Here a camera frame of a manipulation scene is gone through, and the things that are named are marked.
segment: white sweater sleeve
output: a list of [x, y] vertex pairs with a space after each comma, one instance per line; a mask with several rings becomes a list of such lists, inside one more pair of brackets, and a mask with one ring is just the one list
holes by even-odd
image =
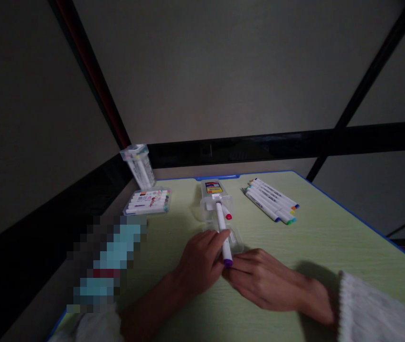
[[339, 342], [405, 342], [405, 306], [341, 272]]

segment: blue table edge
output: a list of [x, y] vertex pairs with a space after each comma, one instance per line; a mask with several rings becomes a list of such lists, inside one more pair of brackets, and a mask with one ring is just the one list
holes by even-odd
[[[283, 171], [266, 171], [266, 172], [252, 172], [252, 173], [239, 173], [239, 174], [234, 174], [234, 175], [224, 175], [224, 176], [211, 176], [211, 177], [184, 177], [184, 178], [167, 178], [167, 179], [163, 179], [163, 180], [157, 180], [157, 181], [177, 181], [177, 180], [182, 180], [182, 179], [195, 179], [197, 181], [202, 181], [202, 180], [206, 180], [206, 179], [219, 179], [219, 180], [228, 180], [228, 179], [238, 179], [240, 178], [240, 176], [243, 175], [248, 175], [248, 174], [258, 174], [258, 173], [278, 173], [278, 172], [294, 172], [296, 175], [298, 175], [299, 177], [301, 177], [304, 181], [306, 181], [307, 183], [309, 183], [311, 186], [313, 186], [314, 188], [318, 189], [319, 191], [321, 191], [324, 195], [326, 195], [327, 197], [329, 197], [332, 201], [334, 201], [335, 203], [337, 203], [339, 206], [341, 206], [344, 210], [346, 210], [348, 213], [350, 213], [351, 215], [353, 215], [355, 218], [357, 218], [359, 221], [361, 221], [363, 224], [365, 224], [367, 227], [369, 227], [372, 231], [374, 231], [375, 233], [377, 233], [378, 235], [380, 235], [384, 240], [386, 240], [387, 242], [389, 242], [391, 245], [393, 245], [394, 247], [396, 247], [399, 251], [401, 251], [402, 253], [405, 254], [405, 250], [403, 250], [399, 245], [396, 245], [394, 242], [392, 242], [390, 239], [388, 239], [387, 237], [385, 237], [382, 233], [380, 233], [379, 231], [377, 231], [375, 228], [373, 228], [371, 225], [369, 225], [367, 222], [365, 222], [363, 219], [361, 219], [359, 216], [357, 216], [355, 213], [353, 213], [351, 210], [349, 210], [348, 208], [346, 208], [345, 206], [343, 206], [342, 204], [340, 204], [337, 200], [335, 200], [333, 197], [331, 197], [330, 195], [328, 195], [327, 193], [325, 193], [323, 190], [321, 190], [320, 188], [318, 188], [316, 185], [314, 185], [313, 183], [311, 183], [310, 181], [308, 181], [305, 177], [303, 177], [301, 174], [299, 174], [298, 172], [294, 171], [294, 170], [283, 170]], [[63, 311], [63, 313], [61, 314], [60, 318], [58, 319], [57, 323], [55, 323], [54, 327], [52, 328], [52, 331], [50, 332], [49, 336], [46, 339], [46, 342], [48, 340], [50, 340], [50, 338], [52, 337], [52, 335], [55, 333], [55, 331], [57, 330], [59, 324], [61, 323], [63, 317], [66, 315], [66, 309], [65, 311]]]

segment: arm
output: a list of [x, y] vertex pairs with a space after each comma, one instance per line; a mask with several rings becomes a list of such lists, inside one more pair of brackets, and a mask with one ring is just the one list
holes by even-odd
[[126, 341], [151, 340], [164, 322], [217, 281], [224, 265], [215, 258], [229, 234], [208, 230], [187, 243], [177, 268], [121, 313]]
[[223, 276], [263, 309], [299, 311], [333, 330], [340, 311], [341, 342], [405, 342], [405, 306], [352, 275], [342, 272], [338, 295], [262, 249], [239, 254], [233, 262]]

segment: sleeve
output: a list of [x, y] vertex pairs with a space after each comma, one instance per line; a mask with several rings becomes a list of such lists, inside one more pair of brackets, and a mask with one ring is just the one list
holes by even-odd
[[115, 305], [101, 313], [81, 313], [76, 322], [58, 331], [49, 342], [124, 342]]
[[340, 278], [340, 342], [405, 342], [402, 303], [349, 273]]

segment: table surface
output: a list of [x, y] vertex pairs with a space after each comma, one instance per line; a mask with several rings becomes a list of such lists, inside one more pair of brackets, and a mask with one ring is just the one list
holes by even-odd
[[[290, 226], [275, 223], [240, 190], [258, 177], [300, 204]], [[405, 253], [293, 171], [221, 180], [234, 198], [232, 222], [247, 248], [262, 248], [286, 266], [336, 286], [345, 270], [405, 304]], [[178, 263], [186, 242], [203, 228], [200, 182], [161, 180], [172, 190], [170, 211], [149, 215], [146, 241], [121, 284], [120, 308], [151, 289]], [[223, 278], [173, 316], [157, 341], [330, 341], [333, 335], [295, 312], [262, 310]]]

